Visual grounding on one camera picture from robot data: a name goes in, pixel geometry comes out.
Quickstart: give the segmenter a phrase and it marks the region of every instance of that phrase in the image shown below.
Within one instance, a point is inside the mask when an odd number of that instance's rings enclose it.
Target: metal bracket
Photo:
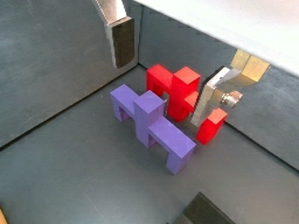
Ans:
[[[230,61],[232,69],[222,67],[205,84],[190,123],[198,127],[210,111],[221,104],[234,107],[242,94],[237,91],[258,82],[269,64],[241,50]]]
[[[134,58],[134,20],[126,16],[121,0],[91,0],[105,24],[112,62],[116,68]]]

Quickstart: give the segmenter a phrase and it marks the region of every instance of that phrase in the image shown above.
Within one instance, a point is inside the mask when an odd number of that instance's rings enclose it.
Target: gray floor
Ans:
[[[201,191],[241,224],[299,223],[299,176],[229,127],[173,176],[166,154],[113,117],[108,92],[145,89],[137,66],[0,151],[0,207],[9,224],[164,224]]]

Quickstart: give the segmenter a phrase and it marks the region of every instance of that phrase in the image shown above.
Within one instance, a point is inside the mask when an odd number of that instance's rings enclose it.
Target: dark object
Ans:
[[[173,224],[234,224],[198,192]]]
[[[124,17],[108,25],[113,64],[122,67],[134,58],[134,20]]]

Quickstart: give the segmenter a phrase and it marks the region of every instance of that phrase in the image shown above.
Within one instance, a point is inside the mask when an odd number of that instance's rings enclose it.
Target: gray wall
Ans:
[[[162,64],[172,72],[184,66],[202,80],[220,66],[229,66],[236,49],[144,8],[140,59],[145,67]],[[299,79],[270,67],[261,81],[244,88],[241,103],[228,111],[228,123],[299,169]]]
[[[141,7],[124,2],[137,40]],[[121,69],[113,68],[104,23],[90,0],[1,1],[0,146],[136,62],[137,57]]]

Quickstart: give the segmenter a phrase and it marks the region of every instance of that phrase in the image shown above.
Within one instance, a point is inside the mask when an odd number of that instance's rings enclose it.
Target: wooden block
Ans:
[[[176,122],[193,111],[200,77],[186,66],[174,74],[158,64],[146,70],[146,90],[160,97],[164,92],[169,95],[166,115]]]
[[[196,134],[196,139],[202,145],[205,145],[216,136],[226,116],[226,112],[220,108],[216,108],[210,111],[209,116],[202,121],[198,132]]]
[[[241,74],[244,74],[252,81],[258,81],[264,75],[269,64],[254,56],[250,56]]]
[[[230,66],[236,68],[238,71],[242,71],[248,63],[249,56],[250,55],[246,52],[242,52],[241,50],[237,49],[233,59],[230,61]]]
[[[2,214],[2,211],[0,210],[0,224],[6,224],[6,221],[5,221],[5,216]]]

